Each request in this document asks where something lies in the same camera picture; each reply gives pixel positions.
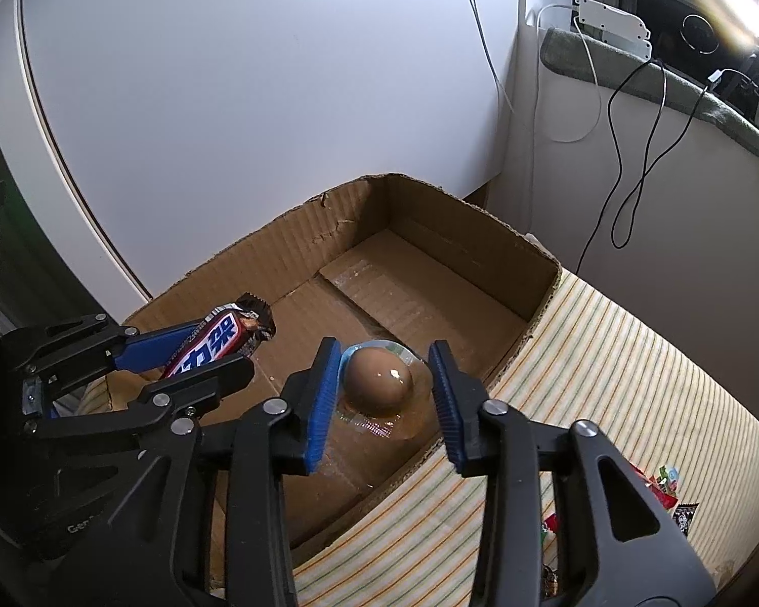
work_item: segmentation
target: white power adapter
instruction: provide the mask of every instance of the white power adapter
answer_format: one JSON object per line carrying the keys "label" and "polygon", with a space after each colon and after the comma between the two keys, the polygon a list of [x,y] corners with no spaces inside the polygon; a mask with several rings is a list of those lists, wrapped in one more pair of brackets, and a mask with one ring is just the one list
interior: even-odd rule
{"label": "white power adapter", "polygon": [[651,36],[636,15],[595,0],[576,0],[579,22],[601,31],[601,40],[643,60],[652,57]]}

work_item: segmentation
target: egg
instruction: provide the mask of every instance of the egg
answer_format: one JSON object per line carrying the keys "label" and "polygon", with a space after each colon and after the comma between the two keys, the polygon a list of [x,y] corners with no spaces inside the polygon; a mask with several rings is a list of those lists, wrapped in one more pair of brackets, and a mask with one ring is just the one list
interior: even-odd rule
{"label": "egg", "polygon": [[346,363],[343,394],[370,417],[399,413],[413,392],[413,376],[401,358],[382,347],[362,347]]}

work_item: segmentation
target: corrugated cardboard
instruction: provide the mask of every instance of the corrugated cardboard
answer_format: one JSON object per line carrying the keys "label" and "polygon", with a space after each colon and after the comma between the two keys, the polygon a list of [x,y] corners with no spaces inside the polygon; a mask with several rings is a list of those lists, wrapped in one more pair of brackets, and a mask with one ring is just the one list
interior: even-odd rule
{"label": "corrugated cardboard", "polygon": [[[257,375],[203,423],[239,417],[309,367],[323,336],[343,347],[401,342],[420,357],[447,339],[487,385],[512,361],[559,281],[559,263],[470,204],[405,176],[340,185],[228,247],[129,323],[150,330],[205,316],[248,291],[273,308],[277,336],[254,354]],[[423,460],[433,417],[401,440],[366,441],[332,420],[310,478],[285,478],[287,525],[301,561],[362,517]],[[224,506],[227,482],[217,496]]]}

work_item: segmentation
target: metal screw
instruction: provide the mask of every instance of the metal screw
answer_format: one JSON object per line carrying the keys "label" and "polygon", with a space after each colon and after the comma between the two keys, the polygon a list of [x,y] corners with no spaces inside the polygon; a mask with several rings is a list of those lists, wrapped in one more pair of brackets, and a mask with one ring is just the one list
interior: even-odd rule
{"label": "metal screw", "polygon": [[172,433],[185,436],[194,431],[194,421],[190,417],[178,417],[172,422]]}
{"label": "metal screw", "polygon": [[487,399],[483,403],[483,409],[490,415],[503,415],[508,412],[509,405],[500,399]]}
{"label": "metal screw", "polygon": [[599,427],[590,420],[577,420],[573,424],[574,431],[585,438],[592,438],[599,433]]}
{"label": "metal screw", "polygon": [[265,401],[265,403],[261,405],[261,408],[264,409],[265,413],[268,415],[281,415],[287,410],[287,408],[289,408],[289,405],[281,399],[281,397],[273,397],[273,399]]}

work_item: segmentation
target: striped tablecloth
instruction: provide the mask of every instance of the striped tablecloth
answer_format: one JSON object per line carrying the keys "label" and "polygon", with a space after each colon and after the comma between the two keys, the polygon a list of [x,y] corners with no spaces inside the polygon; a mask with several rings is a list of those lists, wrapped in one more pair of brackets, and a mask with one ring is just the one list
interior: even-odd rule
{"label": "striped tablecloth", "polygon": [[[700,505],[689,540],[719,584],[758,543],[759,422],[680,351],[571,273],[492,393],[538,421],[598,422],[648,475],[662,464],[679,468],[681,501]],[[554,511],[548,476],[542,488],[546,516]],[[300,604],[466,604],[485,489],[483,479],[455,475],[439,450],[296,569]],[[555,558],[548,545],[544,560]]]}

